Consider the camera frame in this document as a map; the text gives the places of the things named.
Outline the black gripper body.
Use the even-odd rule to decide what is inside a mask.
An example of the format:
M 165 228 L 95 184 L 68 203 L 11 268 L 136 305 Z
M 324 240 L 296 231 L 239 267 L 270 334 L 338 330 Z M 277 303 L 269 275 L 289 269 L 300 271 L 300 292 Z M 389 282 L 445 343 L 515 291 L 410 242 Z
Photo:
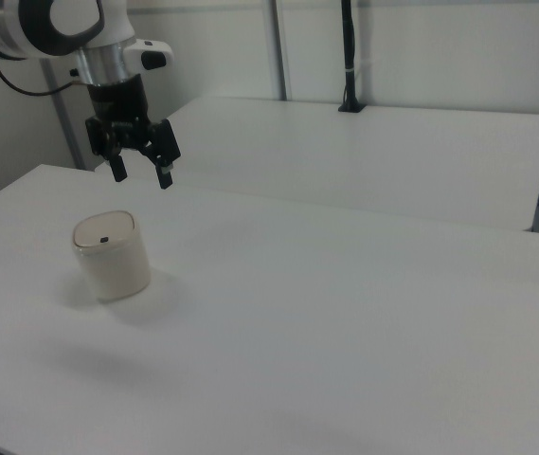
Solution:
M 95 115 L 86 120 L 92 150 L 145 150 L 152 143 L 152 123 L 140 75 L 124 82 L 87 85 Z

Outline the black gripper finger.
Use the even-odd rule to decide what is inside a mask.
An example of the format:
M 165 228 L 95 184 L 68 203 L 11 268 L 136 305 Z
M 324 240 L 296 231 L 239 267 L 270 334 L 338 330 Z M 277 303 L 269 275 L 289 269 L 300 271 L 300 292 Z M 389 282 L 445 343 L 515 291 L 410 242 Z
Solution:
M 102 157 L 111 168 L 116 182 L 121 182 L 127 178 L 127 172 L 116 135 L 110 126 L 106 126 L 96 117 L 88 118 L 85 121 L 85 128 L 90 143 L 91 152 Z
M 180 148 L 167 119 L 152 124 L 148 133 L 149 142 L 145 148 L 145 156 L 155 167 L 160 188 L 166 190 L 172 185 L 171 170 L 173 162 L 181 156 Z

